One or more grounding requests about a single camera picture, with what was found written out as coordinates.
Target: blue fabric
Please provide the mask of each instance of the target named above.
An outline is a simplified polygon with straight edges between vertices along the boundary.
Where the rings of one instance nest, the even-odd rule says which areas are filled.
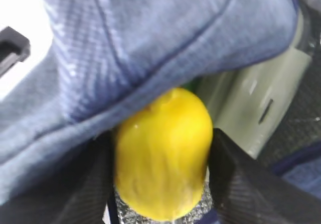
[[[293,0],[44,0],[45,60],[0,109],[0,205],[171,87],[285,50]]]
[[[158,95],[197,75],[271,57],[287,46],[296,18],[292,0],[45,0],[45,5],[63,113],[72,123],[137,94],[138,86],[144,95],[153,86]],[[143,96],[140,101],[147,103]]]
[[[321,199],[321,142],[277,162],[271,167],[271,171],[299,189]],[[198,224],[219,224],[216,211],[210,210]]]

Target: white surface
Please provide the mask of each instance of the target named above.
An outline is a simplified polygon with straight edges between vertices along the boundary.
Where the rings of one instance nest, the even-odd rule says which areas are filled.
[[[31,55],[0,78],[0,101],[44,58],[52,32],[41,0],[0,0],[0,30],[10,26],[30,40]]]
[[[105,213],[102,220],[104,221],[105,224],[111,224],[108,206],[106,206],[105,208]]]

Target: blue garment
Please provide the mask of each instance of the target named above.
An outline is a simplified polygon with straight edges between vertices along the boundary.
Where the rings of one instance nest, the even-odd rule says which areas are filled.
[[[293,0],[44,0],[54,42],[1,103],[0,204],[164,91],[285,50]]]

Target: gray textured surface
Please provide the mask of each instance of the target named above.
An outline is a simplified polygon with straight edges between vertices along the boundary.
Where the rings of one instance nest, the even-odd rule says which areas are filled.
[[[116,194],[116,203],[120,224],[156,224],[160,223],[153,221],[130,209]],[[212,198],[208,183],[205,184],[202,200],[194,207],[194,209],[183,218],[177,220],[175,224],[191,224],[200,220],[212,207]]]

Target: yellow fruit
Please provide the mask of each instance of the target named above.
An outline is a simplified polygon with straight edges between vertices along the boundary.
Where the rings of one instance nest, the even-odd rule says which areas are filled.
[[[182,88],[137,112],[116,138],[115,183],[121,199],[154,220],[187,214],[202,196],[212,136],[205,106]]]

